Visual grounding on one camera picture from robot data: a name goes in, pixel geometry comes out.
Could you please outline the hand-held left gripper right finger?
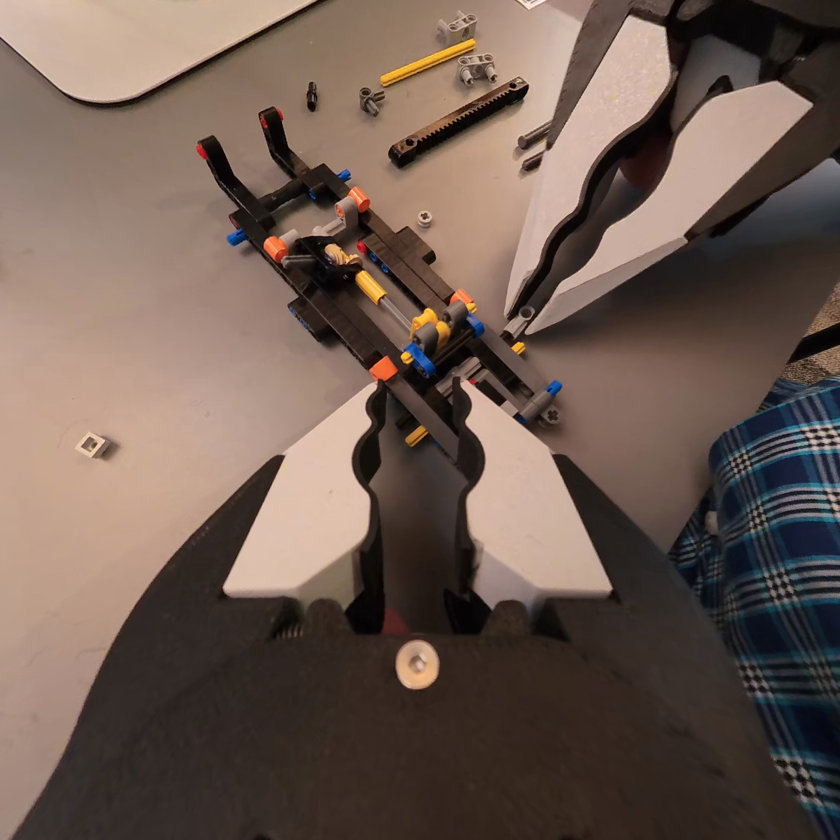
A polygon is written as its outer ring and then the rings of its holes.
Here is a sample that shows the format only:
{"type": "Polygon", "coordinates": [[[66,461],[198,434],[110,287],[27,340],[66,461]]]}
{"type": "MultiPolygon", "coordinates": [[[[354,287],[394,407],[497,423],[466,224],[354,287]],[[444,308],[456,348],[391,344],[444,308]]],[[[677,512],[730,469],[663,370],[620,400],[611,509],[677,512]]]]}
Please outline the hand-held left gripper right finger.
{"type": "Polygon", "coordinates": [[[602,603],[613,583],[553,451],[477,386],[455,380],[457,585],[445,591],[449,625],[479,634],[504,602],[540,620],[546,605],[602,603]]]}

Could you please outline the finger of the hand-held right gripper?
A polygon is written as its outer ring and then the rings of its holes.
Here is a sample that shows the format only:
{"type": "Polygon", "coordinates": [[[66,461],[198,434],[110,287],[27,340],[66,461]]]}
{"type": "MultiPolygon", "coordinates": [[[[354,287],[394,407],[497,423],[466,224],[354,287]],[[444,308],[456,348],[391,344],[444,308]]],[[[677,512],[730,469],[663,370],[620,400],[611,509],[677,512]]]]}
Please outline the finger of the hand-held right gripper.
{"type": "Polygon", "coordinates": [[[587,218],[620,146],[675,72],[665,14],[588,14],[575,42],[513,260],[505,314],[528,306],[563,241],[587,218]]]}
{"type": "Polygon", "coordinates": [[[604,232],[594,255],[561,281],[526,334],[568,318],[686,247],[690,228],[811,107],[778,81],[722,93],[700,105],[678,131],[654,190],[604,232]]]}

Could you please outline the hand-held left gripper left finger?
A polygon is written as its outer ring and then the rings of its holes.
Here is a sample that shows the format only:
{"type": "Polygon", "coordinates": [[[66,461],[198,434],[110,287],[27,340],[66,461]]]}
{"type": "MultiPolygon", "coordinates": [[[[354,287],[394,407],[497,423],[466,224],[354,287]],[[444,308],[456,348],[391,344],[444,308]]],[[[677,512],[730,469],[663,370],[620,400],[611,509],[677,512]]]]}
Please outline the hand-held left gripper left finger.
{"type": "Polygon", "coordinates": [[[285,596],[302,611],[332,600],[357,633],[382,630],[382,523],[371,481],[382,463],[386,394],[382,382],[367,385],[283,453],[226,596],[285,596]]]}

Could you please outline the black lego chassis assembly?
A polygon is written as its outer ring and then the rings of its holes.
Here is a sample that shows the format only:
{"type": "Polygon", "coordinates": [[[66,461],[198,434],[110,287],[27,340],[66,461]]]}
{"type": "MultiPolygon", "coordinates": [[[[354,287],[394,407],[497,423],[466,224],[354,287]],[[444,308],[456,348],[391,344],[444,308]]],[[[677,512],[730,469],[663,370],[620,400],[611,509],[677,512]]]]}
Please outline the black lego chassis assembly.
{"type": "Polygon", "coordinates": [[[289,310],[316,341],[339,342],[385,384],[406,444],[455,451],[454,379],[478,386],[520,424],[557,424],[562,385],[531,366],[521,336],[481,321],[474,298],[432,268],[427,243],[410,227],[389,227],[348,172],[298,157],[283,121],[277,108],[259,113],[268,152],[288,177],[263,196],[240,181],[213,135],[196,144],[235,205],[227,241],[247,243],[295,291],[289,310]]]}

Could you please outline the black lego gear rack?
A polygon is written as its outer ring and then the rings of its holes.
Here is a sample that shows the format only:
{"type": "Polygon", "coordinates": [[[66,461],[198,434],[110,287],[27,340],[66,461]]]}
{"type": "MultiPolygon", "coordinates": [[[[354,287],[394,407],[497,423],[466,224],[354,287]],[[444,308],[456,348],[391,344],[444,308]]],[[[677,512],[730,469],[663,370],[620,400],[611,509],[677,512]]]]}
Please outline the black lego gear rack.
{"type": "Polygon", "coordinates": [[[495,113],[520,102],[530,85],[522,77],[514,77],[449,114],[396,141],[388,150],[388,158],[398,169],[411,164],[421,154],[453,139],[495,113]]]}

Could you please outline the yellow lego axle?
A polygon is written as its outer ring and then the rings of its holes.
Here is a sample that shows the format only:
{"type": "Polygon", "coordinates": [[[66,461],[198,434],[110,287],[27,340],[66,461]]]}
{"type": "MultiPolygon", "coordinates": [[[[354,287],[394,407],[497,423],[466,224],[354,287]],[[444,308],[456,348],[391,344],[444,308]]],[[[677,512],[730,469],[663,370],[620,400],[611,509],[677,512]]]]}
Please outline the yellow lego axle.
{"type": "Polygon", "coordinates": [[[382,88],[388,88],[399,81],[413,77],[423,71],[437,67],[454,58],[463,56],[476,47],[476,40],[470,38],[462,43],[441,49],[430,56],[417,59],[407,65],[388,71],[380,77],[382,88]]]}

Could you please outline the black metal leg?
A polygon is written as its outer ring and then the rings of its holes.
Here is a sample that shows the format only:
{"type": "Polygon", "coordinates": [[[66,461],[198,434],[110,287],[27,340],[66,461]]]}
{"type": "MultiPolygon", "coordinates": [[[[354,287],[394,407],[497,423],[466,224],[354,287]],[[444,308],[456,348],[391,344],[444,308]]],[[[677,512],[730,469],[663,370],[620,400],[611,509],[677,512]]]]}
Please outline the black metal leg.
{"type": "Polygon", "coordinates": [[[787,364],[794,364],[822,352],[839,347],[840,324],[810,333],[797,344],[787,364]]]}

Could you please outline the white rounded board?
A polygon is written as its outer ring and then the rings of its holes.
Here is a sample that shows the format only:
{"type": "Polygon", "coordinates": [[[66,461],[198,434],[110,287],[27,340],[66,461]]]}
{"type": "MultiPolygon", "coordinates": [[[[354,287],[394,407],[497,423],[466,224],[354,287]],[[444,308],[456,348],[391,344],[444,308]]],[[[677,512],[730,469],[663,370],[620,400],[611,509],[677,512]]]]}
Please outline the white rounded board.
{"type": "Polygon", "coordinates": [[[127,102],[311,1],[2,1],[2,41],[70,98],[127,102]]]}

